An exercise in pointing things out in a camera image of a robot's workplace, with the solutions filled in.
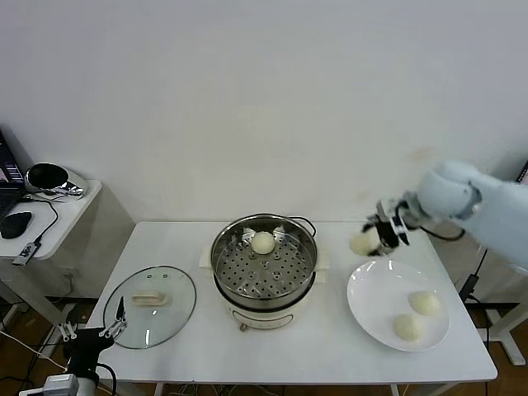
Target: glass lid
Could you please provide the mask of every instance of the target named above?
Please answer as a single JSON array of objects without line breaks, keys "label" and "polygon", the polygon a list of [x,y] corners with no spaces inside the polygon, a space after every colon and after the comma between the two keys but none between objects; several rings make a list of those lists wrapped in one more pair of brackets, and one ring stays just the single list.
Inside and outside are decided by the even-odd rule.
[{"label": "glass lid", "polygon": [[192,279],[173,266],[136,272],[106,302],[104,326],[116,319],[123,297],[127,327],[115,340],[125,348],[145,349],[165,342],[185,326],[196,303]]}]

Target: white wall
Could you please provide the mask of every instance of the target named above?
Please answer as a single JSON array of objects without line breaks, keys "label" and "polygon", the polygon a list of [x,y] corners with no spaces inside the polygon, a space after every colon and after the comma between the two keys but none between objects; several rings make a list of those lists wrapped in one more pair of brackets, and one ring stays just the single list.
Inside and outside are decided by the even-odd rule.
[{"label": "white wall", "polygon": [[350,219],[442,158],[515,176],[527,12],[2,0],[0,121],[32,160],[101,179],[134,221]]}]

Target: electric pot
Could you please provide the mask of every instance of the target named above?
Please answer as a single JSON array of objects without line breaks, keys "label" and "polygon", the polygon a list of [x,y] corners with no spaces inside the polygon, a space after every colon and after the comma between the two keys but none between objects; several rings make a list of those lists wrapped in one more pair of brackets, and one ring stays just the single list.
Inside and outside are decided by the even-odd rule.
[{"label": "electric pot", "polygon": [[[295,219],[310,224],[313,233]],[[253,236],[262,231],[275,239],[268,254],[252,249]],[[253,214],[222,230],[210,249],[210,265],[235,319],[253,328],[277,328],[293,320],[292,311],[315,281],[314,235],[307,219],[277,214]]]}]

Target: pot handle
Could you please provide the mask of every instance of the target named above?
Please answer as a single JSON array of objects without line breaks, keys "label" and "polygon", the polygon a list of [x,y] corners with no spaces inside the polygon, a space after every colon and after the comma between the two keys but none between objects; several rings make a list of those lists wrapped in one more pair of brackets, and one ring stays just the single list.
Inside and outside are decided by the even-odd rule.
[{"label": "pot handle", "polygon": [[310,227],[313,230],[312,237],[314,237],[315,234],[317,233],[317,229],[315,228],[314,224],[310,220],[306,219],[305,217],[302,217],[302,216],[288,216],[288,217],[290,217],[290,219],[293,219],[293,220],[303,220],[304,222],[310,224]]}]

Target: table leg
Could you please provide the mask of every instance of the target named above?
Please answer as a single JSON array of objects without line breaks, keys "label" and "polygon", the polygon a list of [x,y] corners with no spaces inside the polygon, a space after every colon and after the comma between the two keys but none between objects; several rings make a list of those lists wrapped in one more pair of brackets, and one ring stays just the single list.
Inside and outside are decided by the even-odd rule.
[{"label": "table leg", "polygon": [[420,385],[418,389],[413,390],[410,393],[410,396],[438,396],[458,384],[459,382],[449,382],[447,384],[424,384]]},{"label": "table leg", "polygon": [[[510,331],[528,319],[528,302],[520,303],[502,318],[494,309],[487,309],[486,314],[493,324],[489,328],[489,341],[500,342],[513,365],[525,365],[526,360],[517,347]],[[478,333],[483,341],[486,341],[486,329],[480,328]]]},{"label": "table leg", "polygon": [[398,386],[396,384],[390,385],[390,393],[392,396],[399,396]]},{"label": "table leg", "polygon": [[[111,379],[101,379],[100,382],[103,383],[107,388],[112,389]],[[136,384],[119,380],[117,381],[117,394],[119,396],[147,396],[147,394],[138,388]]]},{"label": "table leg", "polygon": [[163,382],[158,382],[156,384],[156,390],[154,390],[154,396],[162,396],[163,395],[163,386],[165,384]]},{"label": "table leg", "polygon": [[6,300],[9,304],[16,304],[16,308],[20,312],[27,312],[27,310],[30,308],[28,304],[19,304],[20,303],[20,297],[18,297],[15,293],[12,292],[9,287],[7,287],[6,284],[0,281],[0,297],[2,297],[4,300]]},{"label": "table leg", "polygon": [[53,325],[64,321],[66,317],[63,313],[44,297],[40,292],[40,287],[25,274],[23,267],[7,265],[4,270],[8,272],[10,278],[7,287],[26,301],[36,312]]}]

